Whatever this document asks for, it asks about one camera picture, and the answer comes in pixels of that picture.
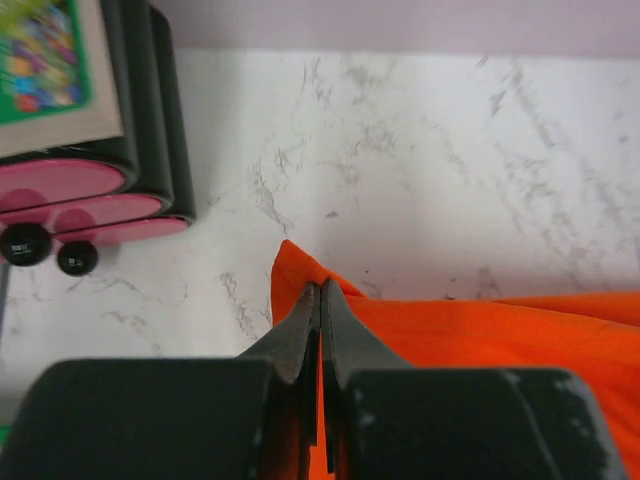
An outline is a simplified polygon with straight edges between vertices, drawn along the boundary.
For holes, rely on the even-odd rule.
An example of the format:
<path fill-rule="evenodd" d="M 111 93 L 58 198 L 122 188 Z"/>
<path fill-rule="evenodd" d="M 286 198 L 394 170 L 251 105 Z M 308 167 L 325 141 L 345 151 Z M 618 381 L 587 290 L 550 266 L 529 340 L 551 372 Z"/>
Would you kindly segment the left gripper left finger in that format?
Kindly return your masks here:
<path fill-rule="evenodd" d="M 288 315 L 243 360 L 263 360 L 270 378 L 262 425 L 259 479 L 307 479 L 317 444 L 320 287 L 306 285 Z"/>

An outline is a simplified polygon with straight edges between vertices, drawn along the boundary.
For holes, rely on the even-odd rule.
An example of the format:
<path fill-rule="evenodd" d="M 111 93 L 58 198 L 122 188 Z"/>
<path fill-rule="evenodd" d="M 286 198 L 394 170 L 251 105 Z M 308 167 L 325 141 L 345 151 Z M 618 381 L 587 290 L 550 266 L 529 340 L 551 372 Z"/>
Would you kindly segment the orange t shirt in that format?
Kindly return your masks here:
<path fill-rule="evenodd" d="M 418 367 L 560 367 L 592 389 L 631 478 L 639 476 L 639 294 L 384 301 L 366 296 L 289 240 L 271 271 L 274 323 L 304 287 L 337 281 L 353 313 Z"/>

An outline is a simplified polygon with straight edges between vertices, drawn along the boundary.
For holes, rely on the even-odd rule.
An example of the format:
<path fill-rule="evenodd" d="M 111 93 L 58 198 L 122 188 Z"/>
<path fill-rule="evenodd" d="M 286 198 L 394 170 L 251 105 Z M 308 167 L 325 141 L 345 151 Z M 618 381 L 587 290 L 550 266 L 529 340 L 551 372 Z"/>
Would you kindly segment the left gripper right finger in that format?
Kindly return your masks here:
<path fill-rule="evenodd" d="M 386 389 L 411 365 L 357 318 L 332 279 L 321 287 L 320 325 L 327 469 L 362 479 L 364 463 L 391 444 L 383 434 L 404 420 Z"/>

